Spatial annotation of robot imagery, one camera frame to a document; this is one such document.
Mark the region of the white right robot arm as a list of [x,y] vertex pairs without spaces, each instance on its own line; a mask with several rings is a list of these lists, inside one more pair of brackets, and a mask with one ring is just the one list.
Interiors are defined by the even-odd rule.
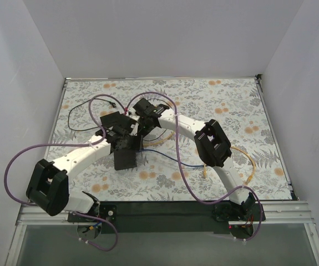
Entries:
[[194,120],[164,107],[135,113],[139,116],[140,129],[160,127],[174,131],[175,137],[181,134],[193,140],[202,162],[212,167],[226,188],[232,212],[239,218],[252,214],[256,202],[254,194],[245,187],[234,167],[230,141],[216,120]]

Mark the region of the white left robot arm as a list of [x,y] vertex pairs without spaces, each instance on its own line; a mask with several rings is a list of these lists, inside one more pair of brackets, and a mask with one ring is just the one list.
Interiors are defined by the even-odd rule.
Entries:
[[50,216],[61,211],[75,211],[89,216],[98,216],[99,200],[87,192],[71,192],[69,185],[81,172],[99,159],[114,155],[117,171],[135,168],[136,152],[141,149],[142,138],[138,125],[127,129],[112,126],[98,131],[85,146],[71,151],[51,162],[37,162],[26,196]]

